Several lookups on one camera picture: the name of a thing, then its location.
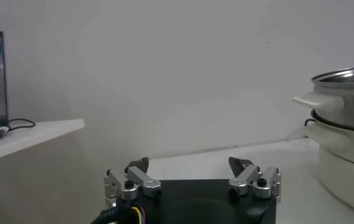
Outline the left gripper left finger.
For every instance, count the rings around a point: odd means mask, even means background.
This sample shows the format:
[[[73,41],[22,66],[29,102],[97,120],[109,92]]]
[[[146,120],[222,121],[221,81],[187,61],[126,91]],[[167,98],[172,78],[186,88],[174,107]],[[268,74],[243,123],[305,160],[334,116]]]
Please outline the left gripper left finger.
[[[109,169],[104,176],[106,207],[133,205],[141,198],[158,200],[162,196],[162,184],[147,175],[148,158],[130,162],[123,172]]]

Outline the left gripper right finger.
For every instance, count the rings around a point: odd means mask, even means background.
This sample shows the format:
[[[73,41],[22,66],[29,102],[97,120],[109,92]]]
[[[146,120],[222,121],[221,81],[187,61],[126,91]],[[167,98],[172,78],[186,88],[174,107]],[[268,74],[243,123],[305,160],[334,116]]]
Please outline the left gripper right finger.
[[[234,177],[228,181],[229,192],[234,198],[252,194],[255,198],[266,200],[274,197],[281,201],[282,173],[277,167],[262,170],[248,159],[229,157],[229,166]]]

